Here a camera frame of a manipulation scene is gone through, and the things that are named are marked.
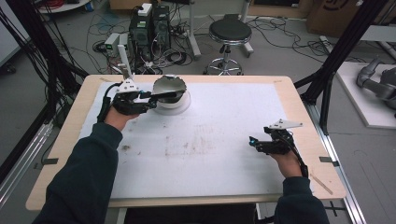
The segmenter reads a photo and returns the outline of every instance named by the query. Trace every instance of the stool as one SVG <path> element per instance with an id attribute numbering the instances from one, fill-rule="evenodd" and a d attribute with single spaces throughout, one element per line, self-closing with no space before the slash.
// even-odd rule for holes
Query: stool
<path id="1" fill-rule="evenodd" d="M 222 58 L 213 60 L 204 71 L 204 75 L 243 75 L 242 66 L 230 59 L 231 46 L 246 44 L 251 37 L 251 29 L 244 22 L 237 19 L 222 19 L 213 22 L 209 27 L 210 37 L 222 43 L 220 53 L 224 53 Z"/>

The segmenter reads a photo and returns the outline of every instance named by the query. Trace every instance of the floor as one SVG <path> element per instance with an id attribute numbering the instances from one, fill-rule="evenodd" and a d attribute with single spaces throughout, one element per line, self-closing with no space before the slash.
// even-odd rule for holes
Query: floor
<path id="1" fill-rule="evenodd" d="M 127 30 L 129 18 L 128 13 L 111 11 L 107 4 L 102 4 L 94 12 L 78 8 L 56 15 L 59 29 L 73 57 L 89 74 L 108 73 L 106 58 L 93 52 L 92 45 L 96 41 L 106 40 L 108 33 Z M 164 74 L 201 75 L 205 66 L 219 57 L 220 45 L 205 35 L 211 21 L 209 17 L 195 20 L 196 26 L 201 26 L 196 31 L 196 34 L 201 34 L 197 35 L 202 52 L 201 59 L 191 60 L 190 64 L 184 66 L 173 65 L 164 68 Z M 262 33 L 253 30 L 250 44 L 254 48 L 254 53 L 249 58 L 245 52 L 232 49 L 232 57 L 243 65 L 245 75 L 288 76 L 297 81 L 316 72 L 326 60 L 324 49 L 312 51 L 310 48 L 291 48 L 296 38 L 301 38 L 298 42 L 301 46 L 307 45 L 308 41 L 318 41 L 318 35 L 306 31 L 304 21 L 265 19 L 250 24 L 260 24 L 265 30 L 262 30 Z M 329 40 L 332 44 L 337 41 L 336 38 Z M 395 63 L 374 42 L 366 41 L 361 41 L 347 60 L 370 62 L 375 55 L 379 55 L 385 63 Z M 2 70 L 0 75 L 0 89 L 3 93 L 0 95 L 0 162 L 6 159 L 45 104 L 44 84 L 36 76 L 29 60 L 20 52 L 11 62 L 17 68 L 17 72 L 8 74 Z M 361 207 L 365 222 L 396 223 L 396 179 L 392 177 L 396 168 L 396 130 L 366 128 L 337 78 L 333 81 L 328 121 L 330 138 Z M 27 211 L 24 204 L 40 172 L 35 168 L 35 164 L 40 163 L 42 154 L 50 147 L 57 132 L 59 128 L 54 129 L 46 145 L 42 147 L 7 203 L 1 208 L 0 223 L 29 223 L 37 215 L 37 212 Z M 324 202 L 324 205 L 345 207 L 341 201 Z M 274 203 L 261 204 L 262 215 L 271 216 L 275 206 Z M 118 209 L 109 209 L 106 223 L 116 223 L 117 215 Z M 351 223 L 347 212 L 342 209 L 329 209 L 328 216 L 331 223 Z"/>

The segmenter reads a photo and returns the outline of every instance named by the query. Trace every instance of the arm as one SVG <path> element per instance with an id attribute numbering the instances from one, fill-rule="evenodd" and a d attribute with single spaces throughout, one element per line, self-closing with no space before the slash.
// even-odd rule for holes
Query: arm
<path id="1" fill-rule="evenodd" d="M 323 203 L 312 195 L 309 179 L 302 177 L 300 164 L 293 152 L 272 154 L 283 181 L 283 196 L 275 210 L 275 223 L 329 223 Z"/>
<path id="2" fill-rule="evenodd" d="M 117 147 L 129 119 L 110 108 L 105 123 L 78 140 L 66 165 L 47 187 L 46 203 L 34 223 L 104 223 L 117 172 Z"/>

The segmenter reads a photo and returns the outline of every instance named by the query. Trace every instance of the dark sleeve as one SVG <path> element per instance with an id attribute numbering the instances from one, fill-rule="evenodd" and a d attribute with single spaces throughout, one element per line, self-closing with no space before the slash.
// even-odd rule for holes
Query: dark sleeve
<path id="1" fill-rule="evenodd" d="M 275 223 L 329 223 L 323 203 L 312 195 L 308 178 L 296 176 L 283 181 L 283 196 L 277 202 Z"/>
<path id="2" fill-rule="evenodd" d="M 121 139 L 116 128 L 94 124 L 48 185 L 46 203 L 33 223 L 104 223 Z"/>

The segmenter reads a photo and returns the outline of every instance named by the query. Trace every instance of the gray robot arm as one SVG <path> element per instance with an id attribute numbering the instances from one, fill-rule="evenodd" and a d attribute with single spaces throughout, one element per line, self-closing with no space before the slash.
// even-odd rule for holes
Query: gray robot arm
<path id="1" fill-rule="evenodd" d="M 363 67 L 358 74 L 356 84 L 372 91 L 376 97 L 386 101 L 389 107 L 396 109 L 396 67 L 385 70 L 379 83 L 370 79 L 380 63 L 382 62 L 379 58 L 374 58 L 367 66 Z"/>

